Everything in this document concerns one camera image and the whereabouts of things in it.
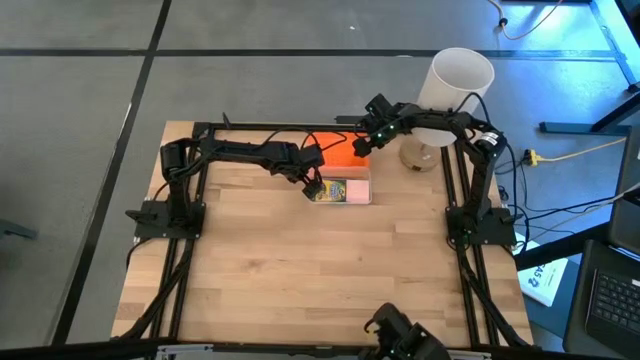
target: black table leg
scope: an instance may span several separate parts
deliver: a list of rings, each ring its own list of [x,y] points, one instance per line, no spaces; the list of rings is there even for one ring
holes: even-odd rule
[[[630,126],[618,124],[640,110],[638,90],[640,88],[636,84],[630,85],[627,91],[635,93],[635,95],[595,124],[542,122],[540,123],[540,131],[547,134],[627,136]]]
[[[579,233],[564,237],[560,240],[540,245],[535,249],[527,250],[524,254],[514,256],[518,271],[534,266],[548,264],[554,260],[579,254],[584,250],[587,240],[607,242],[609,222],[596,225]]]
[[[0,219],[0,239],[4,235],[16,235],[27,239],[35,239],[37,233],[24,226]]]

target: small box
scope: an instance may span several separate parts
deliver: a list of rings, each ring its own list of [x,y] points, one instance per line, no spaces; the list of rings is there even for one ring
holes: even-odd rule
[[[321,148],[326,148],[341,136],[335,133],[315,133]],[[317,204],[370,204],[372,200],[371,171],[369,159],[354,155],[353,141],[356,135],[343,134],[344,142],[331,146],[323,151],[325,165],[320,167],[320,174],[325,185],[323,192],[314,200]]]

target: desk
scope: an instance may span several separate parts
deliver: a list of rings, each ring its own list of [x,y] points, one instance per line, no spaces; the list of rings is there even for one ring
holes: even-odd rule
[[[190,137],[193,125],[168,122],[162,143]],[[270,133],[216,131],[218,138],[252,143]],[[286,132],[276,139],[300,143],[304,135]],[[405,168],[398,159],[400,144],[397,139],[372,153],[373,203],[365,206],[313,204],[300,192],[301,184],[257,166],[210,164],[205,224],[195,242],[178,338],[375,344],[363,325],[390,301],[445,345],[468,346],[460,275],[445,242],[448,199],[442,168],[427,173]],[[158,158],[147,196],[163,183]],[[499,203],[495,183],[491,193]],[[128,330],[156,295],[167,243],[152,240],[132,256],[114,336]],[[492,298],[531,342],[513,259],[498,246],[483,248]],[[167,334],[171,308],[169,299],[161,335]],[[477,300],[475,309],[486,342]]]

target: yellow cable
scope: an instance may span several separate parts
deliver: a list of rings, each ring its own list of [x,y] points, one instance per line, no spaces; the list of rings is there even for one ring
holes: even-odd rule
[[[618,140],[612,141],[610,143],[602,144],[602,145],[599,145],[599,146],[596,146],[596,147],[593,147],[593,148],[590,148],[590,149],[578,151],[578,152],[575,152],[575,153],[572,153],[572,154],[567,154],[567,155],[560,156],[560,157],[557,157],[557,158],[547,159],[547,158],[544,158],[544,157],[542,157],[540,155],[537,155],[537,154],[535,156],[536,156],[537,162],[554,162],[554,161],[566,160],[566,159],[570,159],[572,157],[576,157],[578,155],[586,154],[586,153],[591,152],[591,151],[595,151],[595,150],[599,150],[599,149],[605,148],[607,146],[611,146],[611,145],[619,144],[621,142],[625,142],[625,140],[627,140],[627,139],[626,138],[618,139]]]

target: white paper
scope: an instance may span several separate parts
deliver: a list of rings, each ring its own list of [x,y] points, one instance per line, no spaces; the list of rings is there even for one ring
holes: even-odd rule
[[[524,236],[516,233],[516,240],[524,241]],[[540,245],[535,241],[529,241],[527,250],[538,246]],[[520,248],[513,251],[514,255],[518,253],[520,253]],[[558,259],[549,264],[519,271],[518,280],[522,292],[547,307],[553,305],[567,261],[566,258]]]

